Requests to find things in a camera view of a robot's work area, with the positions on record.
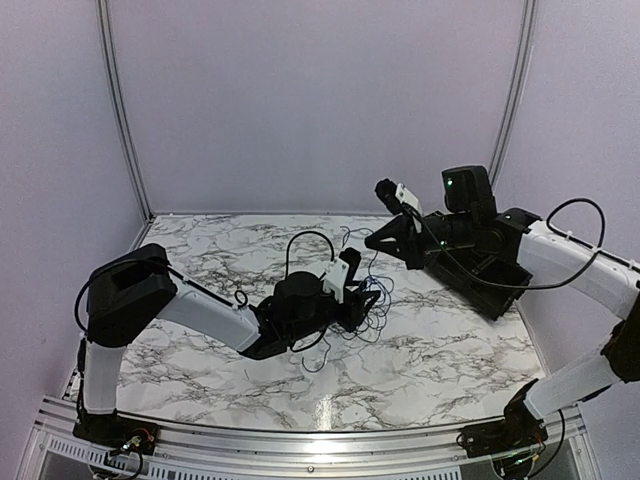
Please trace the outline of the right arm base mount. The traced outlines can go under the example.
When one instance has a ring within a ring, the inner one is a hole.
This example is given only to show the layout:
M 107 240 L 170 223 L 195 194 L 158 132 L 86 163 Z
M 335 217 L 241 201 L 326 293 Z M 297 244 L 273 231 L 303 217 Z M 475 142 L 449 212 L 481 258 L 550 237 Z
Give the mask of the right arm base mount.
M 460 430 L 456 443 L 468 458 L 495 455 L 541 444 L 548 439 L 544 421 L 526 407 L 526 394 L 536 380 L 521 387 L 503 409 L 503 418 L 467 425 Z

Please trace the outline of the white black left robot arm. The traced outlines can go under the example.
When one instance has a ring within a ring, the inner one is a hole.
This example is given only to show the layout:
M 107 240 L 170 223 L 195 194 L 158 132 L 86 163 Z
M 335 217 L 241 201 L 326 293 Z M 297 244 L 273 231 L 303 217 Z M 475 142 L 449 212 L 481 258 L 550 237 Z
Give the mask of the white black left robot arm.
M 86 426 L 106 445 L 125 438 L 115 414 L 118 375 L 127 347 L 155 319 L 169 321 L 262 361 L 294 351 L 297 342 L 322 339 L 337 325 L 355 332 L 380 298 L 355 280 L 360 253 L 348 248 L 320 275 L 288 273 L 257 305 L 243 291 L 226 300 L 173 269 L 166 250 L 148 244 L 94 270 L 81 287 L 74 314 L 84 333 L 78 370 Z

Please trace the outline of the black compartment tray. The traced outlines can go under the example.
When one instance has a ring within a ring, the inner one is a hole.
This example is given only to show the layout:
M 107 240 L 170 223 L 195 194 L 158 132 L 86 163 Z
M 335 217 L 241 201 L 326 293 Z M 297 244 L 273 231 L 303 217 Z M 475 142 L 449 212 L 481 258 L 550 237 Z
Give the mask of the black compartment tray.
M 524 293 L 533 277 L 518 263 L 470 251 L 429 254 L 425 270 L 493 321 Z

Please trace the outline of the aluminium left corner post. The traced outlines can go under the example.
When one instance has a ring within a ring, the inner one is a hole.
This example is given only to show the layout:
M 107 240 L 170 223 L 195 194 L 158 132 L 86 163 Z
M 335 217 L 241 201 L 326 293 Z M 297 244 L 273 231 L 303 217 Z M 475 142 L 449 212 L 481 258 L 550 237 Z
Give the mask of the aluminium left corner post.
M 154 213 L 144 185 L 134 137 L 127 114 L 116 53 L 110 1 L 96 0 L 95 7 L 99 42 L 102 50 L 107 87 L 114 113 L 118 139 L 141 217 L 145 222 L 151 222 L 154 219 Z

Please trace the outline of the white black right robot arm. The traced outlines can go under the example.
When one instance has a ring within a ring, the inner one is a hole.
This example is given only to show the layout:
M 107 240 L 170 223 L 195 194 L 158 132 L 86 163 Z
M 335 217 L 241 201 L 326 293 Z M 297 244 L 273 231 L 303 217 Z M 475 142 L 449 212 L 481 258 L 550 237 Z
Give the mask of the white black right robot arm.
M 444 212 L 423 212 L 402 183 L 380 180 L 378 199 L 393 218 L 366 240 L 367 248 L 424 270 L 495 320 L 525 292 L 569 286 L 604 306 L 618 323 L 594 352 L 523 387 L 504 409 L 495 438 L 515 448 L 534 420 L 611 386 L 639 379 L 639 268 L 521 208 L 504 212 L 483 166 L 443 171 Z

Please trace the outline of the aluminium right corner post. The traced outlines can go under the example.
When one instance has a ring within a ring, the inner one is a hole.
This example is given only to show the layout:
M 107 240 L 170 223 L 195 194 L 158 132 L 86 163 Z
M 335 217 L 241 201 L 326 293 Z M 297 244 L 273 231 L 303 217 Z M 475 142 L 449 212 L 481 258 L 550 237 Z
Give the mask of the aluminium right corner post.
M 523 3 L 522 18 L 506 104 L 488 170 L 489 181 L 493 188 L 497 187 L 501 170 L 505 165 L 510 137 L 523 98 L 531 62 L 538 10 L 539 2 L 536 0 L 526 0 Z

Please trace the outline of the aluminium corner post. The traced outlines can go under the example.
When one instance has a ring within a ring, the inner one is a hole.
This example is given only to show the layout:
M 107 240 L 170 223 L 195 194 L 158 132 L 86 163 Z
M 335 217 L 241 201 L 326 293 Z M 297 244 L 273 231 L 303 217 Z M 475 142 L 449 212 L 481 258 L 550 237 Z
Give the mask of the aluminium corner post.
M 144 185 L 134 137 L 127 114 L 116 53 L 110 1 L 96 0 L 95 7 L 99 42 L 102 50 L 107 87 L 114 113 L 118 139 L 141 217 L 145 222 L 151 222 L 154 219 L 154 213 Z
M 510 137 L 523 98 L 531 62 L 538 10 L 539 2 L 536 0 L 526 0 L 523 3 L 522 18 L 506 104 L 488 170 L 489 181 L 493 188 L 497 187 L 501 170 L 505 165 Z

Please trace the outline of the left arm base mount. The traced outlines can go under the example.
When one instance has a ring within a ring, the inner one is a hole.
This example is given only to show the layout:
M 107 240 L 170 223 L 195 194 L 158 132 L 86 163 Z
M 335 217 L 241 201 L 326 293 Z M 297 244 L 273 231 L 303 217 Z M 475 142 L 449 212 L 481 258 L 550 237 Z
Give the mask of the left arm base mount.
M 134 437 L 140 442 L 136 449 L 143 455 L 152 455 L 155 450 L 159 426 L 156 423 L 122 417 L 117 412 L 105 415 L 90 414 L 81 410 L 74 424 L 75 438 L 110 447 L 123 447 Z

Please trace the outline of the aluminium front table frame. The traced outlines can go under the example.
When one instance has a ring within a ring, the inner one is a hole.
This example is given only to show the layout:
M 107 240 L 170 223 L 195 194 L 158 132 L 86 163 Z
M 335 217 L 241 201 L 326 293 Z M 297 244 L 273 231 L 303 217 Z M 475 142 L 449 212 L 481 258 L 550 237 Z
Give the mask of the aluminium front table frame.
M 46 397 L 19 479 L 598 479 L 580 412 L 542 422 L 546 438 L 477 453 L 470 423 L 366 432 L 236 429 L 131 413 L 144 442 L 132 452 L 74 436 L 74 403 Z

